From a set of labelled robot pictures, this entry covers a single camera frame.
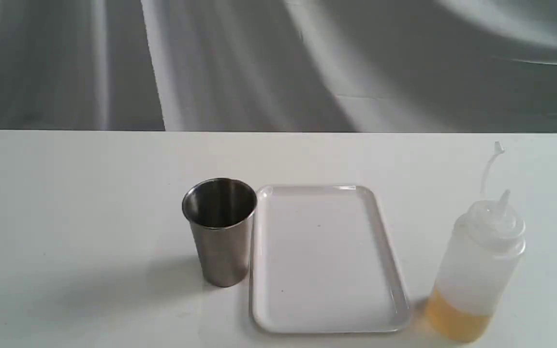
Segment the clear squeeze bottle with oil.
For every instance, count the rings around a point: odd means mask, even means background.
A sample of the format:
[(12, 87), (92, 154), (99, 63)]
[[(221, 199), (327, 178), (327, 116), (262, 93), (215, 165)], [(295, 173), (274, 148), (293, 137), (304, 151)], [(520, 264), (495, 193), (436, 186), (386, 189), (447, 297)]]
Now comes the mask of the clear squeeze bottle with oil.
[(510, 190), (497, 200), (485, 195), (491, 167), (504, 152), (495, 142), (480, 197), (455, 221), (425, 306), (431, 326), (453, 341), (482, 337), (526, 250), (526, 223), (509, 202)]

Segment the stainless steel cup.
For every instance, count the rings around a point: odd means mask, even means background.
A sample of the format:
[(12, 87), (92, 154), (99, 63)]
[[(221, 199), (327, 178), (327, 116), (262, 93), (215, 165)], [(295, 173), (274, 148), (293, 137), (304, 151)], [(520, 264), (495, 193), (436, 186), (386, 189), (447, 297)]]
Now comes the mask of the stainless steel cup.
[(181, 208), (190, 224), (204, 279), (235, 286), (249, 273), (257, 195), (233, 178), (201, 181), (186, 192)]

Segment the white rectangular tray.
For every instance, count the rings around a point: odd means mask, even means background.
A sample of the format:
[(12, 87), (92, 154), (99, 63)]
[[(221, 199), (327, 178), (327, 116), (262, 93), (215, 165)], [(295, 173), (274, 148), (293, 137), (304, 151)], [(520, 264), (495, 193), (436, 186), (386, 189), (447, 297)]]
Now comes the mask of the white rectangular tray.
[(273, 334), (386, 334), (413, 311), (374, 193), (360, 185), (257, 192), (250, 314)]

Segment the grey fabric backdrop curtain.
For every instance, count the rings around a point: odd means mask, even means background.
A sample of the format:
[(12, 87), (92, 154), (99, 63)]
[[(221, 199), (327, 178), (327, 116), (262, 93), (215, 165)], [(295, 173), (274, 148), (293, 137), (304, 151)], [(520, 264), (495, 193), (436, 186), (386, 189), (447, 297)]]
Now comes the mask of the grey fabric backdrop curtain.
[(0, 129), (557, 132), (557, 0), (0, 0)]

